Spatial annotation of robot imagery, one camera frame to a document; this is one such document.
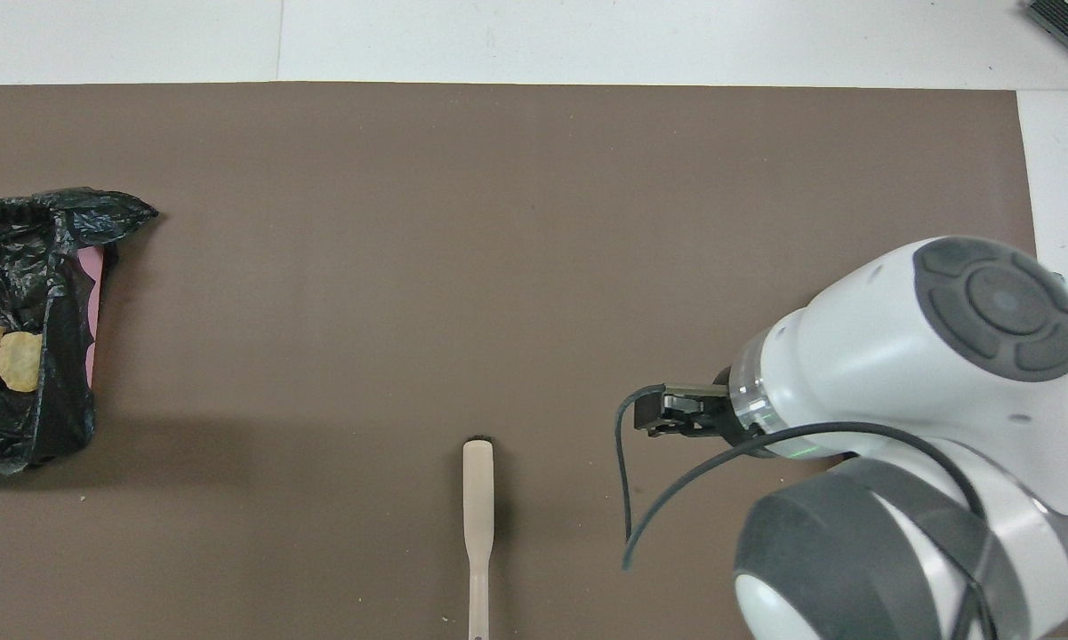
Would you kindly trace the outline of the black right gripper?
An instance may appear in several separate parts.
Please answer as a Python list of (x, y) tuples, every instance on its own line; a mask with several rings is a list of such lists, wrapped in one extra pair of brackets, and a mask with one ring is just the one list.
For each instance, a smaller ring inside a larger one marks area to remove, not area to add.
[(632, 402), (632, 428), (648, 437), (717, 437), (733, 447), (765, 436), (758, 422), (744, 424), (726, 384), (642, 388)]

